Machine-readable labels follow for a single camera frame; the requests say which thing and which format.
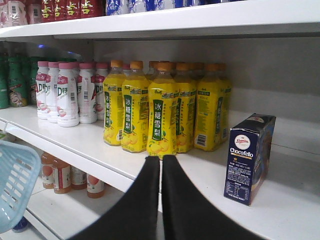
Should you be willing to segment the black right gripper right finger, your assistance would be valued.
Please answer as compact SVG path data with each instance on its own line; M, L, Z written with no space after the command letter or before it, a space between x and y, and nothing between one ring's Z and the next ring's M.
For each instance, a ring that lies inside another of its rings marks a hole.
M259 240L212 205L174 155L162 159L162 217L167 240Z

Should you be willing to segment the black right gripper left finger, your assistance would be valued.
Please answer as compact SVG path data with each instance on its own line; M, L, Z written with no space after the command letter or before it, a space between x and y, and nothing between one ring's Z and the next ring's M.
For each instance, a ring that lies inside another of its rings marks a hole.
M159 205L160 160L145 158L138 176L120 198L97 221L71 240L155 240Z

